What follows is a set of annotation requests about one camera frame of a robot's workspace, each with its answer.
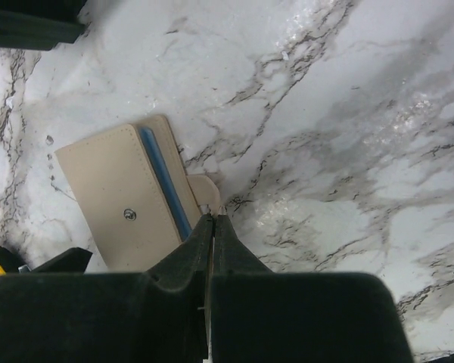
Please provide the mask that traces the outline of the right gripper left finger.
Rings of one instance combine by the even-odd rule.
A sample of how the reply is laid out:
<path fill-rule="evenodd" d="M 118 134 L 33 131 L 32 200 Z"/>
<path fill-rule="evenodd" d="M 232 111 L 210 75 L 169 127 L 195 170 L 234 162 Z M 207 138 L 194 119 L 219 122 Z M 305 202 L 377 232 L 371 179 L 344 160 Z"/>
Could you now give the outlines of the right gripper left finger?
<path fill-rule="evenodd" d="M 200 362 L 214 220 L 153 268 L 86 273 L 73 248 L 29 272 L 0 277 L 0 362 Z"/>

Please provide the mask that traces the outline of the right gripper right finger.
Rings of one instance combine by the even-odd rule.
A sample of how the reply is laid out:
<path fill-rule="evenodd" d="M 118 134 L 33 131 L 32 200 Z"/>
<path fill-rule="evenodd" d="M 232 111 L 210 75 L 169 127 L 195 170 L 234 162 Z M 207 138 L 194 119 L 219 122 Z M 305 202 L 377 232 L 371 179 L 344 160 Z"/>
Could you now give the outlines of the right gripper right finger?
<path fill-rule="evenodd" d="M 384 283 L 360 272 L 275 273 L 216 220 L 210 283 L 215 362 L 411 362 Z"/>

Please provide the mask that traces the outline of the black card stand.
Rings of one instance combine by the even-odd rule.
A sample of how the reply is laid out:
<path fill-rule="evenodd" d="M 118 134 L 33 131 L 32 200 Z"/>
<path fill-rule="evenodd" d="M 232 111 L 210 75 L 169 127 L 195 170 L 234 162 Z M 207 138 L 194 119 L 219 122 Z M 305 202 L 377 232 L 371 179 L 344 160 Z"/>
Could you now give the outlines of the black card stand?
<path fill-rule="evenodd" d="M 49 51 L 73 44 L 86 29 L 83 0 L 0 0 L 0 48 Z"/>

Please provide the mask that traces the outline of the black yellow screwdriver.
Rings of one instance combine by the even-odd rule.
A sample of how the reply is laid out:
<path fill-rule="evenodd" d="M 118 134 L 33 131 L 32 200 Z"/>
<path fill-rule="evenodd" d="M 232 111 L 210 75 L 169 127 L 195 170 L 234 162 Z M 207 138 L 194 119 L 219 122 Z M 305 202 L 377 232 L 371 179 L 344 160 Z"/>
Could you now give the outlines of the black yellow screwdriver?
<path fill-rule="evenodd" d="M 29 272 L 29 266 L 16 253 L 0 246 L 0 276 Z"/>

